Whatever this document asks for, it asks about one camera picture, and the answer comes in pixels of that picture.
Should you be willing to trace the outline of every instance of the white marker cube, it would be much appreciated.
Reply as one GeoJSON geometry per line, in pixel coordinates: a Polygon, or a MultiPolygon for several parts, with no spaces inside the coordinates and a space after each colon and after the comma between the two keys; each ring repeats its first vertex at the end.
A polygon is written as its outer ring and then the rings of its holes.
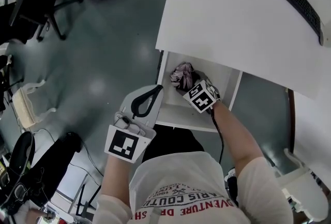
{"type": "Polygon", "coordinates": [[[199,113],[204,112],[216,103],[215,89],[204,80],[194,86],[183,96],[199,113]]]}

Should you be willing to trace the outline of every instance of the chair armrest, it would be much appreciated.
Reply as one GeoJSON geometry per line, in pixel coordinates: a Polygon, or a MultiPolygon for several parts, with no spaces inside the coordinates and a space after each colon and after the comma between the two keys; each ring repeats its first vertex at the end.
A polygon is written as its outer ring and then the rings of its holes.
{"type": "Polygon", "coordinates": [[[17,0],[14,10],[12,11],[12,14],[9,19],[9,26],[13,26],[15,21],[19,18],[19,13],[22,8],[23,1],[24,0],[17,0]]]}

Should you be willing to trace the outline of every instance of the white cabinet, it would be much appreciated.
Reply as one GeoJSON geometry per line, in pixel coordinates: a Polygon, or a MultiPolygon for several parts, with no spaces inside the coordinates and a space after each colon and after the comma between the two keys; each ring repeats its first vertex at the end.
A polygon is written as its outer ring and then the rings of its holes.
{"type": "Polygon", "coordinates": [[[190,62],[195,70],[204,72],[218,88],[222,102],[231,110],[239,88],[242,72],[227,66],[174,52],[163,52],[158,84],[164,88],[164,97],[156,124],[217,132],[210,115],[198,113],[176,91],[170,82],[170,74],[181,62],[190,62]]]}

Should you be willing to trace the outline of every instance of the black and white square marker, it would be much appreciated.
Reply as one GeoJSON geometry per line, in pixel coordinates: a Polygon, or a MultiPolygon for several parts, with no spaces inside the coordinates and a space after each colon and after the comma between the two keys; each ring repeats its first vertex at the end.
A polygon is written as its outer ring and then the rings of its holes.
{"type": "Polygon", "coordinates": [[[192,103],[200,110],[203,111],[206,107],[213,104],[213,100],[208,96],[206,92],[199,94],[197,98],[195,98],[192,103]]]}
{"type": "Polygon", "coordinates": [[[190,99],[192,99],[195,95],[202,91],[202,85],[199,83],[196,87],[193,87],[192,90],[188,92],[190,99]]]}
{"type": "Polygon", "coordinates": [[[138,140],[138,137],[117,130],[108,151],[131,160],[138,140]]]}

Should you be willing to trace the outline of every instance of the t-shirt sleeve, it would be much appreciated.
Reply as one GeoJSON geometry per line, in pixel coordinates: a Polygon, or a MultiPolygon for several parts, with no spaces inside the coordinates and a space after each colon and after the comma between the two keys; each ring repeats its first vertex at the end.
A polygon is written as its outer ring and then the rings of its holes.
{"type": "Polygon", "coordinates": [[[252,222],[293,223],[290,205],[263,157],[248,163],[238,179],[239,207],[252,222]]]}
{"type": "Polygon", "coordinates": [[[115,197],[100,195],[93,224],[126,224],[132,217],[131,209],[115,197]]]}

